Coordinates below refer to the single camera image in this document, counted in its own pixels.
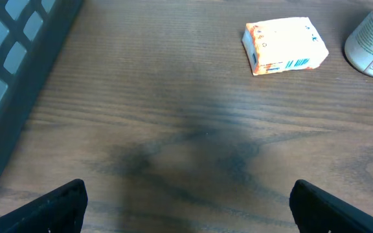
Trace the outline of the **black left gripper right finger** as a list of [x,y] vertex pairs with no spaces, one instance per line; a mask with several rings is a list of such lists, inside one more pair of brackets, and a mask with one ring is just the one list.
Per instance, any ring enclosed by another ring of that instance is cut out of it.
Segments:
[[299,179],[289,207],[301,233],[373,233],[373,217],[319,187]]

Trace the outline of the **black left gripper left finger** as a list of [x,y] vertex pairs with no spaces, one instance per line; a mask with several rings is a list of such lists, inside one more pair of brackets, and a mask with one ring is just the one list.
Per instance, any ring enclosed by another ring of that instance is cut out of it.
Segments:
[[0,217],[0,233],[81,232],[88,196],[75,179]]

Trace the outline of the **orange snack packet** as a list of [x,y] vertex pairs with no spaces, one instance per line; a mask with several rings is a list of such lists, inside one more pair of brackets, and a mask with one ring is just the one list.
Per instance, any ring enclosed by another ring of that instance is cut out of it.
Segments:
[[316,69],[329,55],[324,41],[308,17],[248,23],[242,43],[255,76]]

